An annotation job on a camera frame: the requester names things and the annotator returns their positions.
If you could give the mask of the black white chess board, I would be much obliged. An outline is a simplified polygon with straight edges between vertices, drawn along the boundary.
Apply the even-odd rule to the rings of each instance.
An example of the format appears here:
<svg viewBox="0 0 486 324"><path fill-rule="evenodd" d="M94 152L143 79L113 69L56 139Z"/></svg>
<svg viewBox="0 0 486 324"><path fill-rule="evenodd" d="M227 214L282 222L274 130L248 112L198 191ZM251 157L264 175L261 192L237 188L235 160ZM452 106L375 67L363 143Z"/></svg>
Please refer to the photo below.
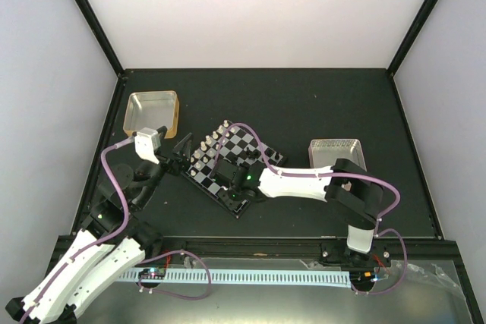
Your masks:
<svg viewBox="0 0 486 324"><path fill-rule="evenodd" d="M234 134L230 133L231 127L235 127ZM211 144L206 143L206 138L204 141L202 141L205 142L205 144L207 144L207 150L203 151L200 148L200 146L195 150L200 153L200 158L195 159L194 164L190 163L188 170L184 172L184 176L196 187L201 189L211 199L216 201L222 208L224 208L224 210L228 211L235 218L238 218L241 215L241 212L244 211L249 206L249 203L244 203L239 206L224 206L218 200L218 192L222 189L228 189L229 183L225 182L224 178L221 176L218 177L212 176L212 174L216 172L215 164L218 161L223 160L226 162L227 166L249 169L251 165L253 165L256 162L262 163L264 161L264 158L267 157L263 156L262 159L247 159L247 156L245 154L245 149L248 146L252 146L253 148L258 148L261 152L263 152L264 147L267 146L272 149L274 148L265 143L258 143L254 138L254 135L251 134L246 127L237 126L233 124L231 121L229 121L229 127L224 128L223 134L220 134L218 132L218 128L214 131L218 133L219 139L214 140L212 138L212 134L210 134L209 136L212 139ZM219 150L215 150L213 148L215 143L221 143L221 148ZM209 149L212 149L214 151L213 157L209 157L207 155ZM268 162L271 165L281 166L286 162L286 156L285 155L283 156L284 156L284 160L281 160L280 162L269 160L269 159ZM196 162L199 162L202 165L202 169L200 171L194 168Z"/></svg>

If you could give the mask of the pink metal tin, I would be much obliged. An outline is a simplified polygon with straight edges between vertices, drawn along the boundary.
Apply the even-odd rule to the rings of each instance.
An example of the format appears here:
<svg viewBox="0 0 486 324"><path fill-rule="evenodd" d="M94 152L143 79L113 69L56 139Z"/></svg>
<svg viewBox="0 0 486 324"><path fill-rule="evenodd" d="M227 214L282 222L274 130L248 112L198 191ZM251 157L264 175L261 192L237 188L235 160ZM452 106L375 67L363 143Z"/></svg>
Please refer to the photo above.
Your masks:
<svg viewBox="0 0 486 324"><path fill-rule="evenodd" d="M359 139L314 139L308 147L311 168L333 165L337 159L348 159L367 170Z"/></svg>

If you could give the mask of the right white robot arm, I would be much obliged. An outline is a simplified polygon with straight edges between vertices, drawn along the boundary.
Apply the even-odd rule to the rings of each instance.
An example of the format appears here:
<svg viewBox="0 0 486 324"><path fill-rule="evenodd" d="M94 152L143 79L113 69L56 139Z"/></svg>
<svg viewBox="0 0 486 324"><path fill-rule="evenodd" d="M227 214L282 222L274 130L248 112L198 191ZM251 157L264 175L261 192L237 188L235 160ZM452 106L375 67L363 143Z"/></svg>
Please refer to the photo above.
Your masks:
<svg viewBox="0 0 486 324"><path fill-rule="evenodd" d="M210 177L223 186L223 199L260 203L279 197L330 204L348 226L346 259L364 265L372 256L374 231L383 200L379 181L348 159L321 168L279 168L255 162L244 167L217 161Z"/></svg>

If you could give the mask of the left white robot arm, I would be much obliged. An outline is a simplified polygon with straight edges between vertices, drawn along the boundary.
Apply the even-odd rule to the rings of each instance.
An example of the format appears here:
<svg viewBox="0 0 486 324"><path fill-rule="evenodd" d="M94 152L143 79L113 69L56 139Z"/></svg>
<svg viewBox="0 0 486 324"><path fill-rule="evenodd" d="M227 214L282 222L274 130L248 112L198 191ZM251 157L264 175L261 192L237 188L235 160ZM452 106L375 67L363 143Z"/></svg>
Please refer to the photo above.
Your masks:
<svg viewBox="0 0 486 324"><path fill-rule="evenodd" d="M187 134L165 157L160 147L166 132L166 127L145 127L102 151L106 178L98 200L42 282L7 303L15 322L76 323L124 271L162 256L162 235L135 213L144 209L165 174L179 175L188 168L193 135Z"/></svg>

